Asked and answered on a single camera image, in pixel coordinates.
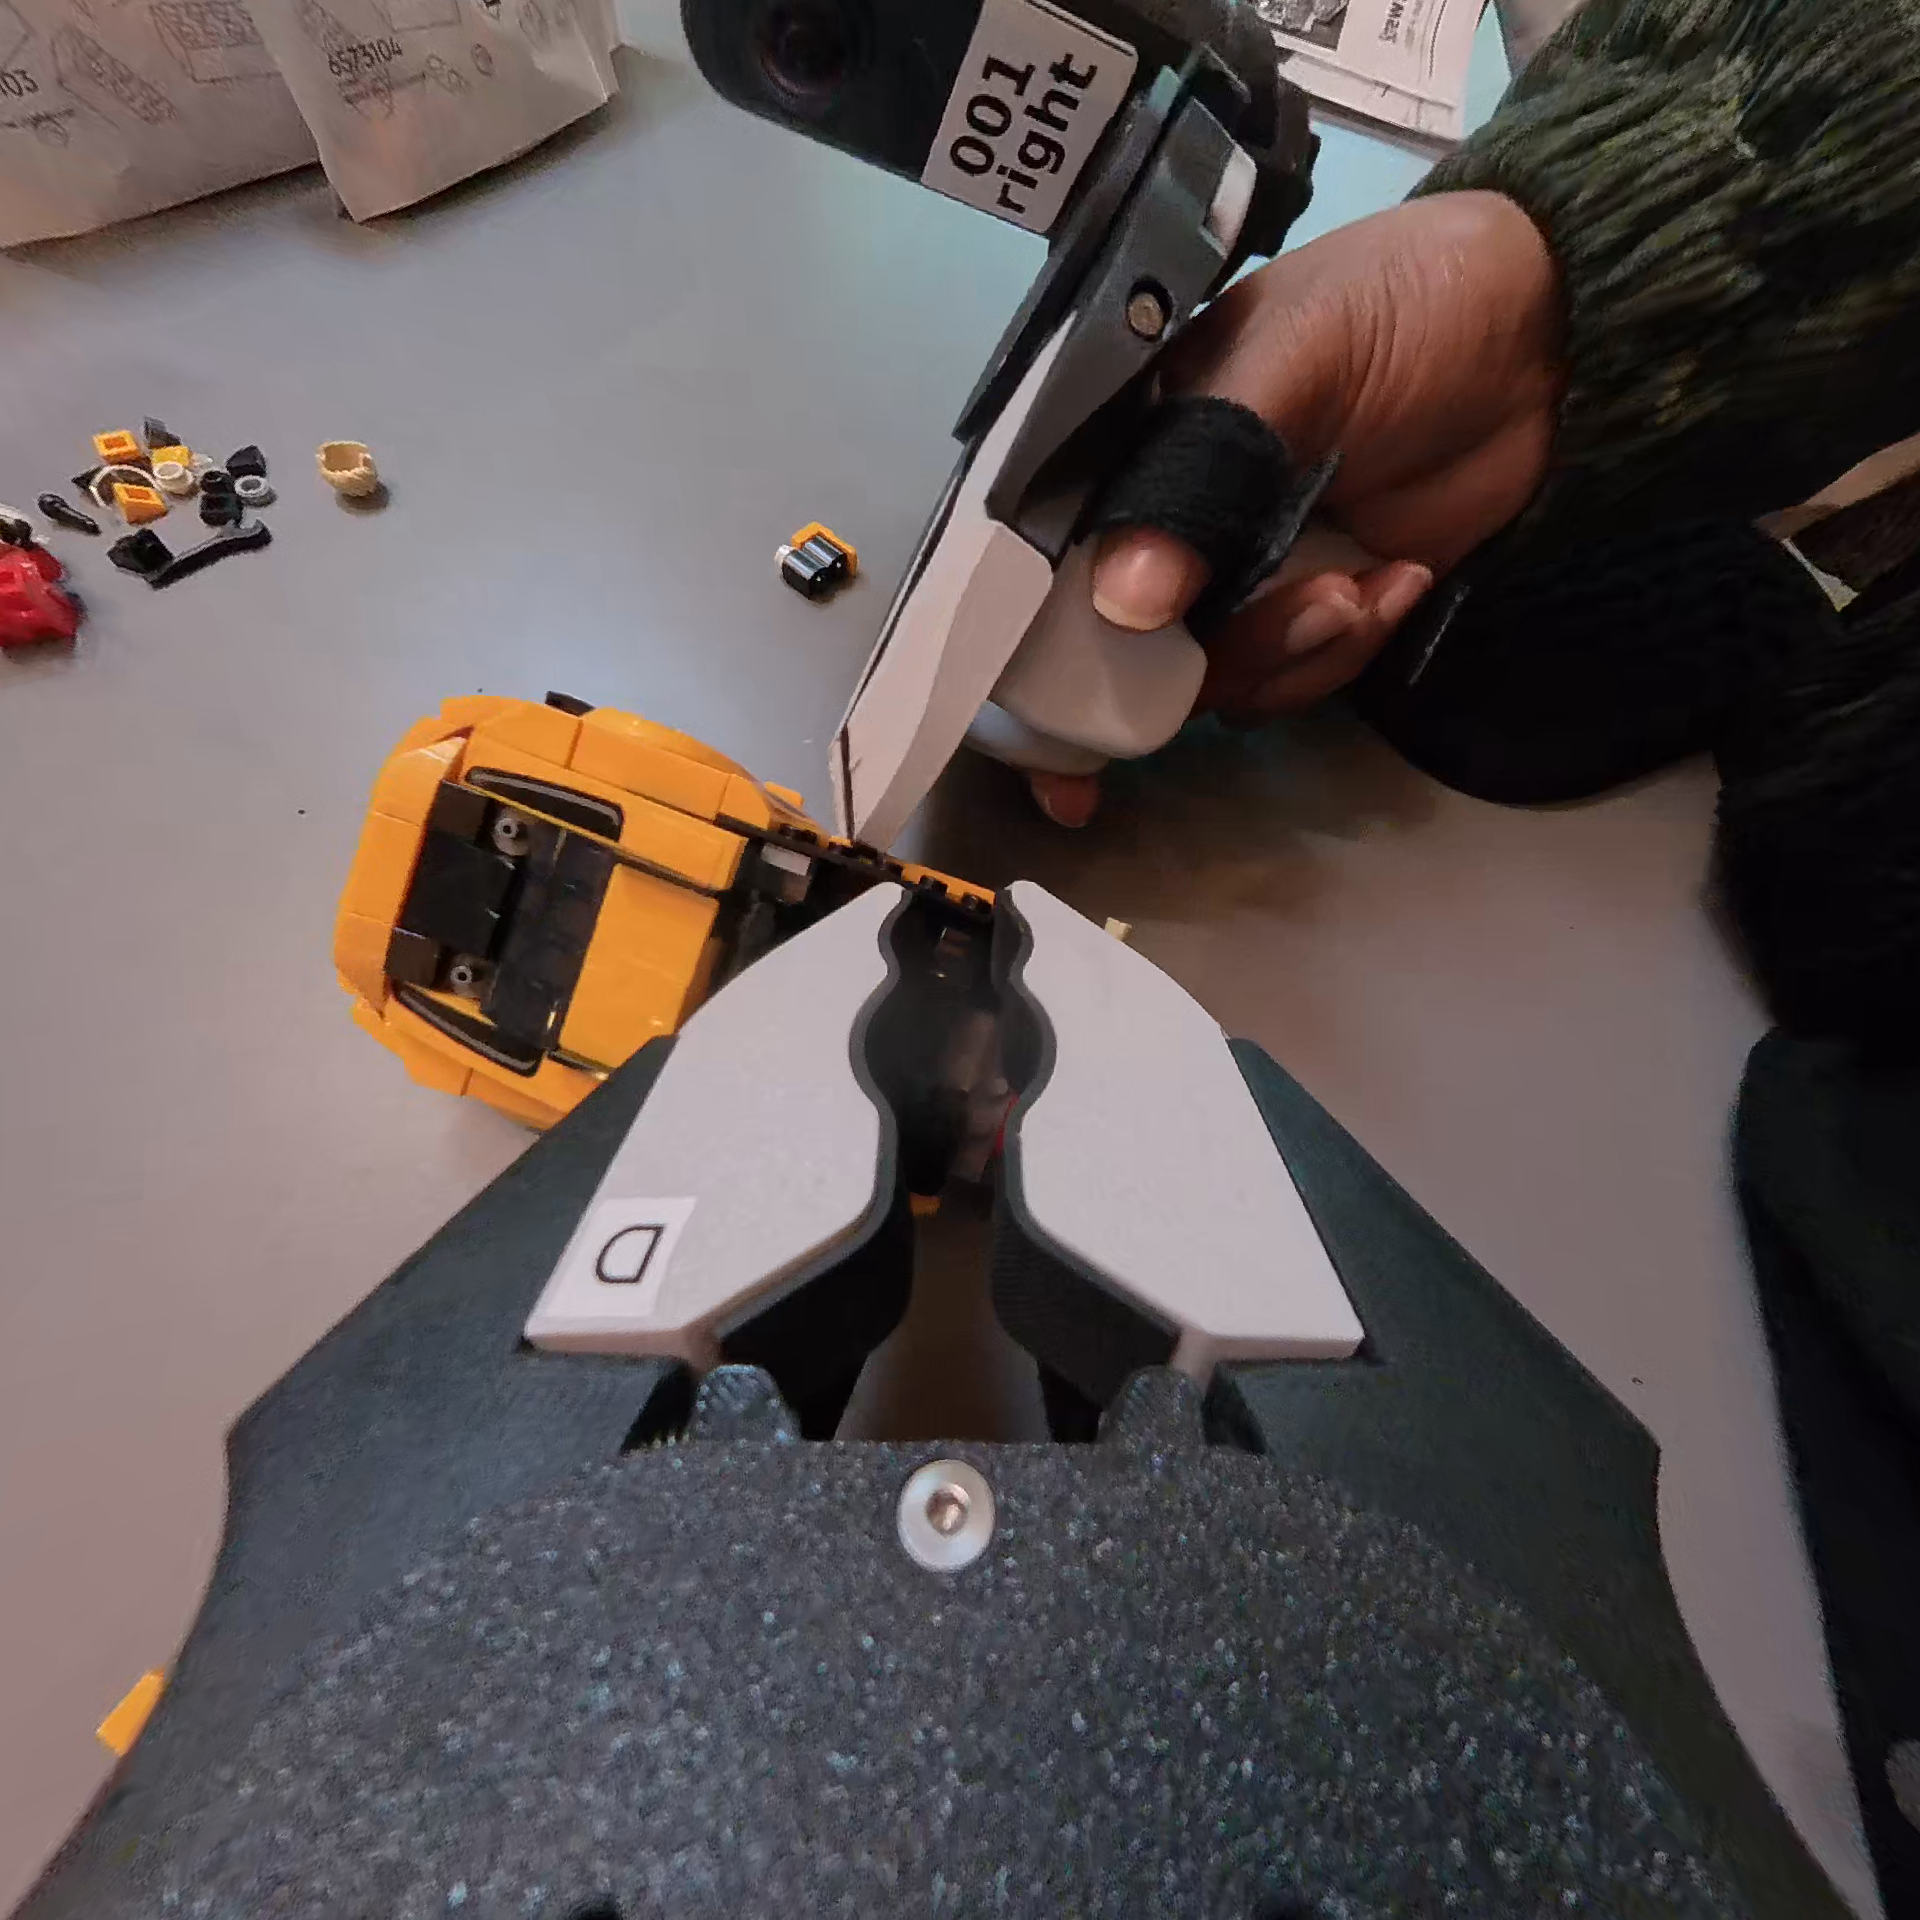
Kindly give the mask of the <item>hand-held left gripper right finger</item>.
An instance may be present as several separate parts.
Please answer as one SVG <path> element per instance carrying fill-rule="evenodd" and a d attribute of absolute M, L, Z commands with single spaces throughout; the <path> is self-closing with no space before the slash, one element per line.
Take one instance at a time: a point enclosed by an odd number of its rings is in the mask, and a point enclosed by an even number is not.
<path fill-rule="evenodd" d="M 1055 1375 L 1348 1360 L 1361 1324 L 1224 1028 L 1068 902 L 999 898 L 993 1302 Z"/>

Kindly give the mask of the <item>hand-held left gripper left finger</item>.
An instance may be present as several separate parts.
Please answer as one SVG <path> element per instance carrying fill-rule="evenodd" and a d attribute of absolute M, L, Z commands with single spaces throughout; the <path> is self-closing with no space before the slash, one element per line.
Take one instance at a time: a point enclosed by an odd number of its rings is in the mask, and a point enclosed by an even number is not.
<path fill-rule="evenodd" d="M 872 887 L 687 1020 L 523 1324 L 533 1348 L 864 1368 L 910 1290 L 895 1119 L 857 1048 L 908 905 Z"/>

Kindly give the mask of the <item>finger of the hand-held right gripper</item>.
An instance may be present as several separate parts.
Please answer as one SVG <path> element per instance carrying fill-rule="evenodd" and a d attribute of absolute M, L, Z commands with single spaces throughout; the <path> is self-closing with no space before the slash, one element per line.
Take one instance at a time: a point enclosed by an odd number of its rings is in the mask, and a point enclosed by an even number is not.
<path fill-rule="evenodd" d="M 963 750 L 1029 625 L 1055 559 L 990 492 L 1064 348 L 1057 325 L 1013 398 L 956 464 L 924 525 L 829 751 L 841 837 L 886 849 Z"/>

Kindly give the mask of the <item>yellow lego car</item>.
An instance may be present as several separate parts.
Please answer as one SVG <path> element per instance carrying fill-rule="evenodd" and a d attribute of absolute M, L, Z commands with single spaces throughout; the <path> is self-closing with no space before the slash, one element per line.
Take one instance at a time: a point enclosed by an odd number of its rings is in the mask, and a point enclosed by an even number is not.
<path fill-rule="evenodd" d="M 446 698 L 375 778 L 332 959 L 419 1084 L 541 1130 L 736 974 L 892 884 L 916 901 L 895 1108 L 931 1214 L 992 1177 L 1015 1102 L 993 893 L 821 828 L 694 735 L 558 692 Z"/>

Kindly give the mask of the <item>person's right forearm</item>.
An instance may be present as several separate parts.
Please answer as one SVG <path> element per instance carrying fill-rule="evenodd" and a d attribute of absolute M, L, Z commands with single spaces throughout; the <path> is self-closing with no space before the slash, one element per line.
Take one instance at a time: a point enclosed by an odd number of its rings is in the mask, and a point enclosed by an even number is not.
<path fill-rule="evenodd" d="M 1916 575 L 1835 610 L 1763 529 L 1916 434 L 1916 4 L 1585 4 L 1408 202 L 1541 232 L 1565 384 L 1537 493 L 1353 687 L 1509 806 L 1709 753 L 1772 1020 L 1916 1060 Z"/>

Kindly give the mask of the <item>black lego wrench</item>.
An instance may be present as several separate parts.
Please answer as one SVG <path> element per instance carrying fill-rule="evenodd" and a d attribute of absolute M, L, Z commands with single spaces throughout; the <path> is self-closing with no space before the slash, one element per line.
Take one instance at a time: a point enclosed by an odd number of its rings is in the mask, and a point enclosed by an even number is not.
<path fill-rule="evenodd" d="M 207 538 L 185 548 L 148 574 L 148 588 L 164 590 L 205 568 L 272 543 L 272 527 L 260 519 L 243 519 L 214 529 Z"/>

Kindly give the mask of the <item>pile of small lego parts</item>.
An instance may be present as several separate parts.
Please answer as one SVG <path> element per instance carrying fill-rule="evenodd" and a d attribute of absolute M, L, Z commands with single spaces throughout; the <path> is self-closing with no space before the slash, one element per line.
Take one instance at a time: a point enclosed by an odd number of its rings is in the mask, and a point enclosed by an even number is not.
<path fill-rule="evenodd" d="M 172 554 L 228 522 L 264 520 L 263 511 L 277 502 L 267 454 L 252 441 L 219 460 L 148 416 L 137 431 L 105 429 L 94 434 L 89 445 L 91 462 L 59 492 L 38 493 L 38 511 L 84 536 L 115 529 L 105 548 L 107 562 L 142 585 L 148 585 L 148 574 Z"/>

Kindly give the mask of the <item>person's right hand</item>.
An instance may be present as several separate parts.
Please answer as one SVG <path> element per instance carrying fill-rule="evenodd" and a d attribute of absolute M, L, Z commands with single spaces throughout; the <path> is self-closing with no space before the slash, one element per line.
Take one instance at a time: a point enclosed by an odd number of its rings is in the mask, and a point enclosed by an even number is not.
<path fill-rule="evenodd" d="M 1171 392 L 1232 400 L 1302 464 L 1340 559 L 1278 575 L 1213 636 L 1201 713 L 1254 726 L 1348 686 L 1431 588 L 1543 482 L 1563 301 L 1526 213 L 1441 192 L 1343 223 L 1230 288 L 1163 359 Z"/>

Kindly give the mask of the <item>white paper bag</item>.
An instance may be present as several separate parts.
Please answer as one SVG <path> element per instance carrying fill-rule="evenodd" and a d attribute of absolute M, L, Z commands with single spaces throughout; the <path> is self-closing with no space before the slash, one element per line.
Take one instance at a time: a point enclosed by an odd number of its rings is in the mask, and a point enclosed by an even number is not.
<path fill-rule="evenodd" d="M 617 96 L 611 1 L 249 1 L 343 214 L 366 223 Z"/>
<path fill-rule="evenodd" d="M 84 234 L 320 158 L 243 1 L 1 4 L 1 244 Z"/>

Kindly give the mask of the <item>printed paper leaflet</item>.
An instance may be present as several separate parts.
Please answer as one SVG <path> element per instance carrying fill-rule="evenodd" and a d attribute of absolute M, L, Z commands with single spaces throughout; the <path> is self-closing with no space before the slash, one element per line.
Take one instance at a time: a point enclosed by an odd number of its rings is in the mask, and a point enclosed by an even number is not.
<path fill-rule="evenodd" d="M 1317 112 L 1415 152 L 1452 151 L 1468 132 L 1472 54 L 1484 1 L 1256 1 L 1283 77 Z"/>

